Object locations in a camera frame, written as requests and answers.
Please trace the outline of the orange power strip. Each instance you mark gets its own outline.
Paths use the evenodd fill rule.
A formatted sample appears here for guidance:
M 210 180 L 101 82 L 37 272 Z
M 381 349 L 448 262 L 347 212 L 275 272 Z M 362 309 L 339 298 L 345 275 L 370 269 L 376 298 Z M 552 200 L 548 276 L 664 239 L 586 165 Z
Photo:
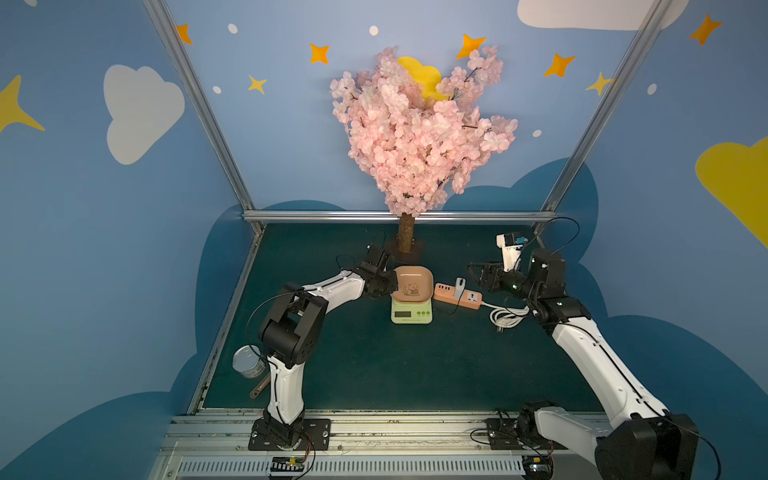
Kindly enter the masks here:
M 454 306 L 478 310 L 483 305 L 482 294 L 464 287 L 457 288 L 443 283 L 436 283 L 433 299 Z

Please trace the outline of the green electronic scale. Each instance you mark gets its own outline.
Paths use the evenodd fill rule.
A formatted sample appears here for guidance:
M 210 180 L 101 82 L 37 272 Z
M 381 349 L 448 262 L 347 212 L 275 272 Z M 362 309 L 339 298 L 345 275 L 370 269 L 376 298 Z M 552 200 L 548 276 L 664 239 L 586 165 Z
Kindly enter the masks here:
M 397 325 L 426 325 L 433 320 L 432 300 L 405 302 L 391 301 L 391 321 Z

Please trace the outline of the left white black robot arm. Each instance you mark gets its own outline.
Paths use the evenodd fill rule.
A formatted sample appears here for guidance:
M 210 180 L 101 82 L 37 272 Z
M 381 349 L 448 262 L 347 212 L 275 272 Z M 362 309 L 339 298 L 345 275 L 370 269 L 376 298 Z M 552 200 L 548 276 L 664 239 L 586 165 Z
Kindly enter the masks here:
M 363 261 L 328 279 L 307 285 L 288 283 L 275 296 L 259 331 L 270 368 L 270 401 L 256 425 L 281 448 L 305 438 L 303 378 L 328 313 L 360 298 L 377 299 L 396 290 L 390 253 L 370 245 Z

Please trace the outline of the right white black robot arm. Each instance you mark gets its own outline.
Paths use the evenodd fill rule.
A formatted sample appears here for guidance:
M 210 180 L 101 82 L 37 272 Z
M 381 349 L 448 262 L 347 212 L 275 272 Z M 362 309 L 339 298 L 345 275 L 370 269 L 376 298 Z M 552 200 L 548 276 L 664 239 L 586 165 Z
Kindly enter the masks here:
M 477 285 L 523 300 L 545 333 L 569 356 L 607 419 L 598 424 L 550 402 L 524 405 L 501 417 L 489 434 L 540 453 L 560 445 L 594 465 L 604 479 L 689 479 L 700 435 L 685 414 L 673 414 L 632 374 L 601 334 L 587 308 L 568 295 L 559 252 L 533 251 L 525 270 L 501 262 L 471 263 Z

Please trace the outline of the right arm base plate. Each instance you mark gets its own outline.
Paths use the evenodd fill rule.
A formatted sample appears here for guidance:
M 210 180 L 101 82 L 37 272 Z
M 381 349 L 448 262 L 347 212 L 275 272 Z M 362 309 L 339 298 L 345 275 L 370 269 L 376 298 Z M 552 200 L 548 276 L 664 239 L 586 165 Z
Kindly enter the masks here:
M 529 450 L 545 453 L 550 450 L 565 451 L 566 447 L 556 442 L 536 438 L 523 438 L 516 430 L 516 420 L 507 417 L 487 418 L 484 432 L 492 450 Z

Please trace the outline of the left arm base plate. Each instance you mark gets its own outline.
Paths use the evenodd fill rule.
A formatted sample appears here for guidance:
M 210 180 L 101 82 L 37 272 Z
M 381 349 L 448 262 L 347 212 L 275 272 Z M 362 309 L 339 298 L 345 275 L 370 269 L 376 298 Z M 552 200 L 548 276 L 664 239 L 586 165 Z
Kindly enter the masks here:
M 299 451 L 310 447 L 316 451 L 329 448 L 332 421 L 303 419 L 301 423 L 285 426 L 275 419 L 257 419 L 252 426 L 247 448 L 249 451 Z

